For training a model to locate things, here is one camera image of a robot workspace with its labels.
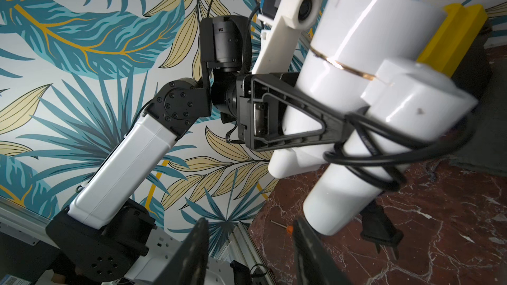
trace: white cylinder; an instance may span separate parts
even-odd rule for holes
[[[386,58],[415,60],[446,13],[418,0],[328,0],[311,46],[319,54],[361,72],[374,74]],[[361,99],[369,81],[333,66],[309,51],[296,88],[331,110],[345,113],[366,106]],[[286,135],[320,129],[299,110],[288,107]],[[275,150],[269,172],[278,178],[317,169],[332,144]]]
[[[415,139],[434,141],[470,111],[477,100],[429,67],[414,68],[413,72],[391,79],[367,116]],[[372,134],[372,138],[386,154],[409,151],[377,134]],[[370,156],[357,132],[350,136],[343,150],[349,156]],[[406,165],[398,167],[401,171],[405,168]],[[364,170],[390,181],[380,167]],[[333,235],[380,192],[346,167],[331,164],[306,198],[303,211],[315,230]]]

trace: camera lens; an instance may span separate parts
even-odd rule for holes
[[[310,15],[312,11],[312,0],[303,0],[301,6],[299,7],[298,20],[304,21]]]

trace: black bracket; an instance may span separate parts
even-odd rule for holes
[[[129,199],[111,222],[93,229],[60,211],[47,225],[46,233],[83,271],[96,282],[122,278],[139,256],[148,253],[146,241],[156,228],[143,206]]]
[[[209,90],[196,80],[182,78],[164,85],[149,102],[145,112],[177,135],[176,140],[179,140],[198,118],[211,115],[208,95]]]
[[[240,75],[238,90],[238,137],[255,151],[316,144],[342,143],[353,128],[344,117],[296,89],[299,73]],[[320,130],[284,135],[281,117],[291,106],[315,119]]]

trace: marble surface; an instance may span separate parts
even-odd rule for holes
[[[282,179],[250,226],[250,235],[278,285],[296,284],[288,233],[326,167]],[[378,199],[405,237],[395,261],[359,236],[355,218],[321,238],[353,284],[504,284],[507,277],[507,178],[453,167],[448,161],[414,164],[409,184]]]

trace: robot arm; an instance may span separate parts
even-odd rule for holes
[[[265,0],[259,19],[271,28],[262,32],[251,74],[250,20],[201,21],[202,80],[163,86],[88,185],[47,226],[48,236],[87,277],[153,282],[175,255],[180,244],[168,242],[129,197],[190,126],[210,115],[212,104],[223,123],[237,120],[238,138],[248,148],[275,150],[269,164],[275,177],[332,163],[304,203],[309,224],[323,234],[336,233],[382,191],[399,189],[403,164],[466,142],[466,136],[445,145],[435,141],[477,101],[415,62],[443,11],[413,0],[328,0],[301,73],[286,73],[321,1]],[[206,279],[239,284],[235,267],[215,263]]]

